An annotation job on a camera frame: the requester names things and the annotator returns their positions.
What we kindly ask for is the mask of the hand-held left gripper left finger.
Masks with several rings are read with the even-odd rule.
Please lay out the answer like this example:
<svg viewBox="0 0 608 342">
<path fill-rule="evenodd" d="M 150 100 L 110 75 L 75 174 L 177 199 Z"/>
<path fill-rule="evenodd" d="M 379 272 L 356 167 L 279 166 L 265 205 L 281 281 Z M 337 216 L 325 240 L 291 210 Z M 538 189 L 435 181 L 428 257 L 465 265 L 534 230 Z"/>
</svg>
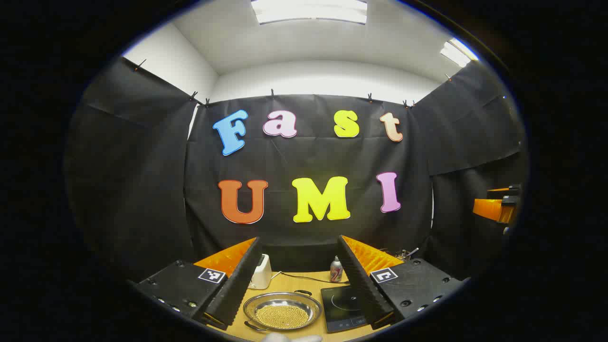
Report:
<svg viewBox="0 0 608 342">
<path fill-rule="evenodd" d="M 134 287 L 185 318 L 226 330 L 261 255 L 260 238 L 251 238 L 196 263 L 176 260 Z"/>
</svg>

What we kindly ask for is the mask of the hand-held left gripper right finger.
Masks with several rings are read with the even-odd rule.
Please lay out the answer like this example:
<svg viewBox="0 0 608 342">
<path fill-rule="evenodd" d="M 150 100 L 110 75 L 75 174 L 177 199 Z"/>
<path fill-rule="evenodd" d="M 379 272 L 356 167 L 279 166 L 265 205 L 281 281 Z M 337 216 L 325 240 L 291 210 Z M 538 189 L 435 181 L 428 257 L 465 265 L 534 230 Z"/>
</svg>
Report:
<svg viewBox="0 0 608 342">
<path fill-rule="evenodd" d="M 344 235 L 337 257 L 374 330 L 415 320 L 464 286 L 422 258 L 404 261 Z"/>
</svg>

